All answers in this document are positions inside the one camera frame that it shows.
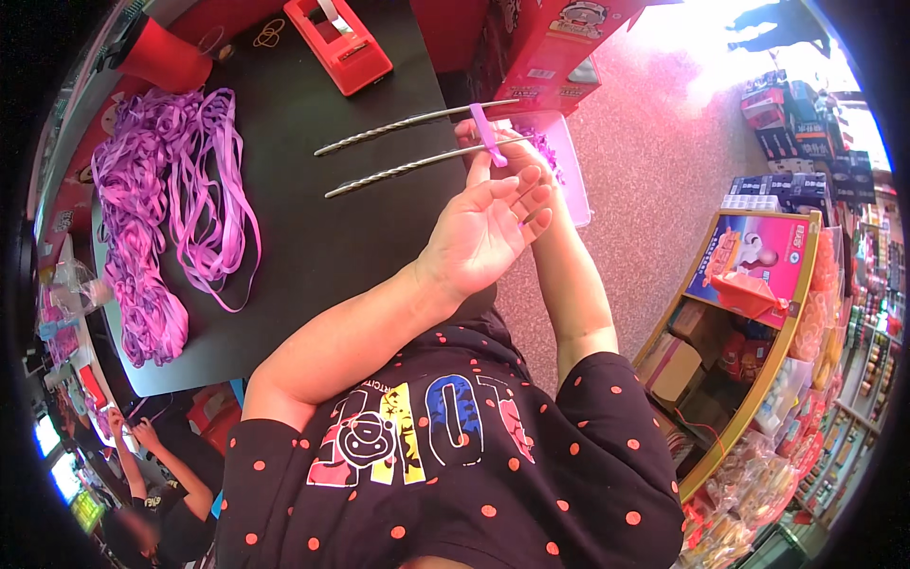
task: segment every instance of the hand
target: hand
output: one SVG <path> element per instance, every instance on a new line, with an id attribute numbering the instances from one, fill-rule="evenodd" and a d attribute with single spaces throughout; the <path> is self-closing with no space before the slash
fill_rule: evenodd
<path id="1" fill-rule="evenodd" d="M 107 410 L 107 424 L 111 428 L 111 434 L 114 438 L 123 438 L 123 413 L 117 407 L 111 407 Z"/>
<path id="2" fill-rule="evenodd" d="M 155 427 L 152 426 L 152 423 L 146 417 L 143 417 L 139 424 L 133 427 L 133 436 L 136 437 L 139 444 L 149 449 L 152 453 L 161 446 Z"/>
<path id="3" fill-rule="evenodd" d="M 462 120 L 459 124 L 455 125 L 455 136 L 458 137 L 459 146 L 462 148 L 473 147 L 479 144 L 476 140 L 471 140 L 475 137 L 474 135 L 476 132 L 477 124 L 474 122 L 473 118 Z M 494 130 L 493 135 L 497 140 L 521 137 L 519 133 L 511 128 Z M 541 169 L 541 183 L 552 186 L 553 170 L 550 168 L 550 163 L 547 162 L 547 160 L 541 156 L 541 153 L 537 151 L 537 148 L 533 147 L 527 140 L 504 144 L 500 146 L 500 152 L 509 160 L 509 164 L 504 168 L 493 167 L 491 176 L 494 179 L 516 176 L 522 169 L 528 166 L 536 166 Z"/>
<path id="4" fill-rule="evenodd" d="M 539 185 L 540 168 L 491 180 L 490 162 L 489 152 L 477 153 L 468 186 L 442 210 L 415 261 L 418 282 L 438 287 L 456 306 L 502 276 L 552 220 L 552 210 L 541 208 L 551 187 Z"/>

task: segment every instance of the purple ribbon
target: purple ribbon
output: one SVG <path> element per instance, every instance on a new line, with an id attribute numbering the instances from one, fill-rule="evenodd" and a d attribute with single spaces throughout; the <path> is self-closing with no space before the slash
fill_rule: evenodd
<path id="1" fill-rule="evenodd" d="M 231 309 L 217 295 L 243 259 L 247 218 L 256 236 L 256 268 L 262 256 L 240 178 L 243 140 L 234 115 L 230 89 L 203 97 L 200 91 L 172 95 L 153 87 L 120 104 L 114 135 L 92 156 L 108 245 L 104 279 L 123 313 L 124 353 L 137 368 L 147 360 L 158 366 L 172 361 L 187 342 L 187 310 L 167 290 L 158 266 L 166 246 L 158 226 L 168 199 L 168 230 L 189 281 L 225 310 L 237 312 L 247 303 Z M 220 184 L 206 174 L 210 150 Z"/>

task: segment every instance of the wrist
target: wrist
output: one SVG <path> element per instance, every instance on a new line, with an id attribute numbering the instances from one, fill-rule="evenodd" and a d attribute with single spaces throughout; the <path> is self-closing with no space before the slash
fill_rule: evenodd
<path id="1" fill-rule="evenodd" d="M 408 263 L 400 274 L 410 284 L 413 313 L 420 318 L 432 320 L 428 327 L 448 319 L 466 299 L 435 275 L 427 274 L 420 258 Z"/>

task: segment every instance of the red tape dispenser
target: red tape dispenser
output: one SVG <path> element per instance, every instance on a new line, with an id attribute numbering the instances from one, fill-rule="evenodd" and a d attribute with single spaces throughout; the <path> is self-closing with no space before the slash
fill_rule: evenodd
<path id="1" fill-rule="evenodd" d="M 344 0 L 290 0 L 284 11 L 345 97 L 392 70 L 376 38 Z"/>

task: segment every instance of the red string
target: red string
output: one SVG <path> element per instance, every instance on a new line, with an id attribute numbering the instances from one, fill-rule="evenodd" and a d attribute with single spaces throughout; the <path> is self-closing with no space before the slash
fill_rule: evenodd
<path id="1" fill-rule="evenodd" d="M 713 428 L 711 425 L 705 425 L 705 424 L 702 424 L 702 423 L 699 423 L 699 422 L 688 422 L 688 421 L 685 420 L 685 417 L 683 417 L 683 414 L 680 413 L 680 410 L 679 410 L 678 407 L 675 408 L 674 410 L 676 411 L 676 414 L 680 416 L 680 420 L 681 420 L 682 422 L 684 422 L 685 424 L 687 424 L 687 425 L 692 425 L 693 427 L 704 427 L 705 429 L 707 429 L 708 431 L 710 431 L 711 434 L 714 435 L 714 439 L 717 440 L 717 444 L 721 445 L 721 454 L 726 454 L 726 453 L 727 453 L 726 450 L 723 449 L 723 443 L 721 442 L 721 437 L 718 436 L 717 431 L 715 431 L 714 428 Z"/>

